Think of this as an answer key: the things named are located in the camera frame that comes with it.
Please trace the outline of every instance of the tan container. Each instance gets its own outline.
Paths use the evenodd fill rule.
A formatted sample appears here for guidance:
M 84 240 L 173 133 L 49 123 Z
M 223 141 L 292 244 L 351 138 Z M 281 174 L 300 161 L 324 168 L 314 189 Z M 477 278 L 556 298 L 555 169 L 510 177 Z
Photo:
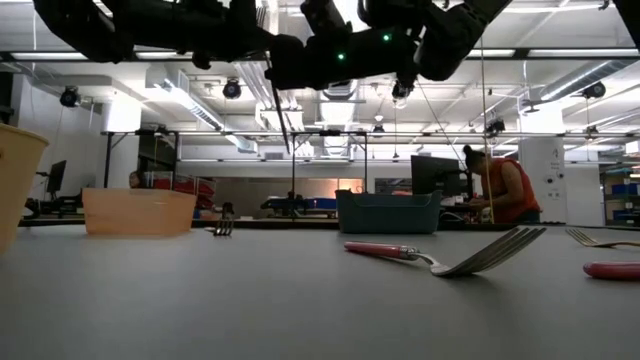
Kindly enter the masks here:
M 90 235 L 173 236 L 191 230 L 194 195 L 153 189 L 84 189 Z
M 16 230 L 47 139 L 0 124 L 0 255 L 16 237 Z

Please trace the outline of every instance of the pink handle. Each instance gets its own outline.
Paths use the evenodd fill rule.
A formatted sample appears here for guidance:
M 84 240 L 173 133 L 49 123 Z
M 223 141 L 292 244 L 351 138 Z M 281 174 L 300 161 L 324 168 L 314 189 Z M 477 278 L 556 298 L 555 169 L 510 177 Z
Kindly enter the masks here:
M 593 262 L 583 270 L 596 279 L 640 280 L 640 262 Z
M 346 242 L 344 248 L 358 252 L 361 254 L 385 256 L 394 259 L 404 259 L 407 257 L 407 247 L 401 245 L 385 245 L 385 244 L 371 244 L 360 242 Z

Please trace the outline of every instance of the desk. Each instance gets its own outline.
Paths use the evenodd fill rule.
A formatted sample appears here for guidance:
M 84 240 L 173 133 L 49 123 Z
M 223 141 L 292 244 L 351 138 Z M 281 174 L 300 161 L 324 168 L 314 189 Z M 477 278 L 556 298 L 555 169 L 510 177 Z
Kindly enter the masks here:
M 640 251 L 584 248 L 551 227 L 502 266 L 445 280 L 343 249 L 402 243 L 454 264 L 498 235 L 238 229 L 111 241 L 82 226 L 19 229 L 0 259 L 0 358 L 638 359 L 640 285 L 592 280 L 582 265 Z

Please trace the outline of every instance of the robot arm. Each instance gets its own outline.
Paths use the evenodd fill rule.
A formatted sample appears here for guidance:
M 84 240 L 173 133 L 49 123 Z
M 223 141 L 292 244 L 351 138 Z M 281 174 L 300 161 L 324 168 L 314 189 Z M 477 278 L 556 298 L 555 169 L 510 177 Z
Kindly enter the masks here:
M 306 46 L 256 25 L 255 0 L 34 0 L 49 29 L 96 62 L 133 58 L 134 45 L 193 52 L 196 66 L 234 61 L 270 51 L 265 74 L 278 89 L 312 87 L 395 72 L 404 92 L 421 74 L 448 79 L 486 27 L 512 0 L 465 0 L 447 10 L 431 0 L 359 0 L 358 14 L 371 29 L 352 32 L 332 0 L 305 0 L 301 9 L 315 35 Z M 613 0 L 640 46 L 640 1 Z M 418 35 L 426 29 L 424 36 Z

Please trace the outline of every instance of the woman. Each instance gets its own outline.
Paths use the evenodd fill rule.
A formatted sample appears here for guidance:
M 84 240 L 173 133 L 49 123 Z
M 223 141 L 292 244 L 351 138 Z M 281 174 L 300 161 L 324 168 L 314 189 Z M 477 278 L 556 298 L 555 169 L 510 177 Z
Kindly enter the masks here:
M 465 145 L 463 151 L 469 171 L 482 176 L 484 199 L 473 199 L 469 202 L 474 210 L 482 211 L 490 206 L 487 186 L 489 178 L 496 223 L 540 222 L 540 205 L 533 193 L 531 181 L 517 161 L 492 159 L 482 152 L 472 150 L 469 145 Z
M 129 187 L 132 189 L 146 189 L 144 173 L 142 171 L 134 171 L 129 174 Z

